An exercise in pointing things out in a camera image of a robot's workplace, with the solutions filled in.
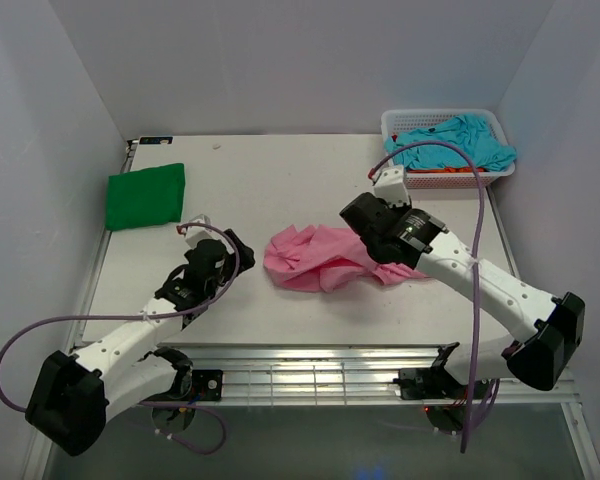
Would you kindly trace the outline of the pink t shirt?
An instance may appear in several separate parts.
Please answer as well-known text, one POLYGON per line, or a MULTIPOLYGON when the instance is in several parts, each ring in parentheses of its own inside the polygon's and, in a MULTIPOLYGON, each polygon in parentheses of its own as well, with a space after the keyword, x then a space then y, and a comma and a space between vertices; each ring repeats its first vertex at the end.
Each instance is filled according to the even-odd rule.
POLYGON ((305 293, 331 293, 360 279, 391 287, 426 278, 407 266, 372 260, 351 229, 325 225, 291 225, 277 233, 265 248, 263 266, 275 286, 305 293))

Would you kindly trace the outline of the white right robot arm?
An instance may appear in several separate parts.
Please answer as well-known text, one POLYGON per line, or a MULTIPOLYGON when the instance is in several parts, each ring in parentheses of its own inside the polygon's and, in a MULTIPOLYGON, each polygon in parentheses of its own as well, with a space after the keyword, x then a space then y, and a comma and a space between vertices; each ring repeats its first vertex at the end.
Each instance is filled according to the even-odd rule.
POLYGON ((582 341, 585 303, 579 296, 557 297, 473 258, 443 222, 421 209, 391 207, 363 193, 340 216, 372 260, 404 265, 442 282, 507 331, 479 344, 475 367, 470 346, 440 347, 432 365, 409 379, 411 388, 422 396, 454 397, 477 381, 507 377, 540 391, 554 388, 582 341))

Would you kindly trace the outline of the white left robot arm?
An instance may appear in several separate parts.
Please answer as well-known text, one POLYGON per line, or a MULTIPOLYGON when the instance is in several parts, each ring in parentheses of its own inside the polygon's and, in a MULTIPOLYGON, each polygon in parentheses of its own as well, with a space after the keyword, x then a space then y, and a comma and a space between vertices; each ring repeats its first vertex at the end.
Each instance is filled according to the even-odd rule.
POLYGON ((56 351, 41 366, 25 419, 71 456, 89 449, 106 424, 148 401, 161 424, 186 428, 195 415, 197 375, 182 352, 164 346, 241 273, 255 265, 253 250, 230 229, 222 239, 203 230, 189 240, 176 267, 141 309, 101 339, 71 354, 56 351))

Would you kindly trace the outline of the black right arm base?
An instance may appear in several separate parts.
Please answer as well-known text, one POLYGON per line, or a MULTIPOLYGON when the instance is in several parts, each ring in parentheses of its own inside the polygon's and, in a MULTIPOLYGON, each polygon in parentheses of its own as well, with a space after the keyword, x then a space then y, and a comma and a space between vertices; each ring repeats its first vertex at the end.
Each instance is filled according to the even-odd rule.
POLYGON ((434 429, 448 435, 472 433, 486 418, 500 387, 499 380, 477 380, 469 401, 469 387, 450 374, 436 369, 403 368, 392 383, 402 400, 423 401, 424 411, 434 429))

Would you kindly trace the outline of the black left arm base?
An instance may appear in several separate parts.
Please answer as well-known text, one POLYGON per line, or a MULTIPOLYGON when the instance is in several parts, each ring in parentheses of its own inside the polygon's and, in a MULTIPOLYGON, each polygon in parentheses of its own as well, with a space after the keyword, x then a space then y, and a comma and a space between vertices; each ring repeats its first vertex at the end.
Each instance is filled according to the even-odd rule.
MULTIPOLYGON (((184 388, 180 393, 168 392, 150 397, 149 402, 217 402, 222 398, 224 372, 219 369, 192 370, 184 380, 184 388)), ((151 417, 154 426, 167 434, 185 431, 195 418, 191 408, 158 408, 153 407, 151 417)))

